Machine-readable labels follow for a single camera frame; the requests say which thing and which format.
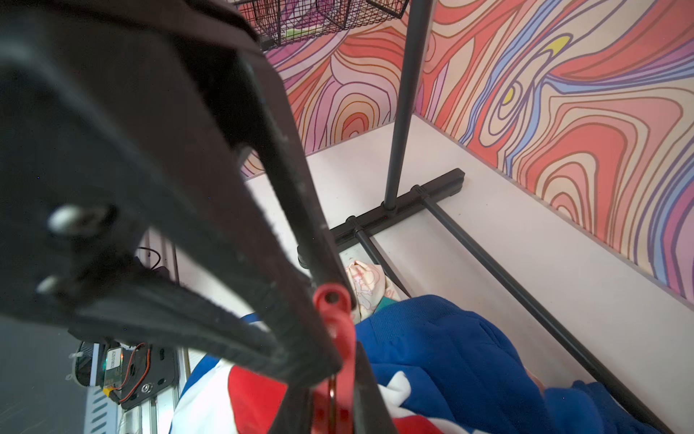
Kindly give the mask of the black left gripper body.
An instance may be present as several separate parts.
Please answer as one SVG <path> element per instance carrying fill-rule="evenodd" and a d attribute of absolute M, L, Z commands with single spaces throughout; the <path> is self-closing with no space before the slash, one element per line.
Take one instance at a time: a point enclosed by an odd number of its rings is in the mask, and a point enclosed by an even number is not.
<path fill-rule="evenodd" d="M 173 282 L 137 265 L 150 166 L 127 61 L 175 34 L 175 1 L 1 5 L 1 312 L 52 326 L 173 326 Z"/>

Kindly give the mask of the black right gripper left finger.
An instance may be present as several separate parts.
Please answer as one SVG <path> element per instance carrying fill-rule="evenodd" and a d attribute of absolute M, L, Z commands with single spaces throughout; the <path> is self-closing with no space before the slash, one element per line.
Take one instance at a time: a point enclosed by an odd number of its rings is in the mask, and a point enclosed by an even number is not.
<path fill-rule="evenodd" d="M 313 423 L 313 391 L 289 387 L 268 434 L 310 434 Z"/>

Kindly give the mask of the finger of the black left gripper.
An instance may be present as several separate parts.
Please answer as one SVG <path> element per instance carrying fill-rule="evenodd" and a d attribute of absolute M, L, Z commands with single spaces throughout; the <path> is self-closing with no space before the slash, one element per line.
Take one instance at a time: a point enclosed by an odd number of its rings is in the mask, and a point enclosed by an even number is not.
<path fill-rule="evenodd" d="M 164 135 L 198 218 L 186 251 L 248 298 L 345 285 L 284 84 L 245 20 L 221 1 L 166 1 L 162 20 Z"/>
<path fill-rule="evenodd" d="M 137 201 L 137 207 L 146 217 L 146 230 L 157 229 L 211 273 L 184 247 L 184 241 L 193 235 L 198 218 L 192 201 L 176 187 L 176 179 L 183 170 L 171 150 L 172 139 L 164 135 L 163 99 L 167 85 L 166 79 L 163 84 L 127 90 L 137 103 L 131 114 L 118 113 L 113 102 L 109 102 L 107 108 L 116 117 L 117 129 L 127 135 L 130 144 L 137 149 L 137 162 L 152 169 L 146 177 L 144 196 Z M 173 305 L 179 311 L 176 325 L 74 327 L 87 327 L 126 340 L 193 347 L 287 384 L 309 387 L 329 376 L 333 364 L 329 350 L 331 339 L 311 298 L 274 303 L 267 291 L 248 298 L 215 278 L 255 310 L 264 322 L 263 329 L 246 325 L 220 303 L 175 283 L 179 290 L 173 297 Z"/>

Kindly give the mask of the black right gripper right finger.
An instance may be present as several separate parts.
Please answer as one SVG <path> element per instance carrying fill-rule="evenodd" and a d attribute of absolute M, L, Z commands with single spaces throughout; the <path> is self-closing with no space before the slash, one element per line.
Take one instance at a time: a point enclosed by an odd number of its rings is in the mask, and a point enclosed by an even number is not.
<path fill-rule="evenodd" d="M 354 433 L 397 434 L 361 343 L 356 345 L 354 374 Z"/>

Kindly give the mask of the red clothespin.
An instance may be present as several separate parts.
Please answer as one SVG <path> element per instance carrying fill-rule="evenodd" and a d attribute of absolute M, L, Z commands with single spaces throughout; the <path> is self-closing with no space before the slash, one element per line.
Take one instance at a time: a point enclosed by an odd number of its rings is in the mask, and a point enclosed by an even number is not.
<path fill-rule="evenodd" d="M 314 307 L 331 339 L 329 376 L 313 390 L 313 433 L 354 431 L 356 333 L 348 290 L 325 284 L 314 294 Z"/>

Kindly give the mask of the blue red white jacket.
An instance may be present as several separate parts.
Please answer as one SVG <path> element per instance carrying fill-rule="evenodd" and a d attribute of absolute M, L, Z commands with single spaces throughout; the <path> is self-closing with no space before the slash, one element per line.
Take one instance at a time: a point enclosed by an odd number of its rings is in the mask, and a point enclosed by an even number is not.
<path fill-rule="evenodd" d="M 356 326 L 401 433 L 649 433 L 600 383 L 542 389 L 508 337 L 444 298 L 378 310 Z M 213 356 L 193 370 L 174 433 L 265 433 L 287 388 Z"/>

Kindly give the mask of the pink patterned kids jacket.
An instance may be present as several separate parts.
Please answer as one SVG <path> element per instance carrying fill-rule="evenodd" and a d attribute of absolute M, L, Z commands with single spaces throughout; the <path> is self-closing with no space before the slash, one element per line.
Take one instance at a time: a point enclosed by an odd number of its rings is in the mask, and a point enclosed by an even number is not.
<path fill-rule="evenodd" d="M 381 265 L 354 260 L 347 266 L 346 273 L 358 302 L 352 311 L 354 324 L 401 301 L 399 287 L 386 276 Z"/>

